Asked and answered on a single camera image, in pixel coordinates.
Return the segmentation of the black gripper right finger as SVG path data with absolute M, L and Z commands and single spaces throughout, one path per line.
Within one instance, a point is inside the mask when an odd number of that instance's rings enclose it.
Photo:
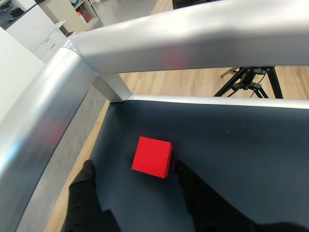
M 307 232 L 291 222 L 258 224 L 242 214 L 180 160 L 173 169 L 196 232 Z

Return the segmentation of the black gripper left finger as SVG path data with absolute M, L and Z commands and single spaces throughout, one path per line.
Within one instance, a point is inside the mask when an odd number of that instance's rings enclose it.
M 96 193 L 96 170 L 86 160 L 69 186 L 66 232 L 120 232 L 110 209 L 102 211 Z

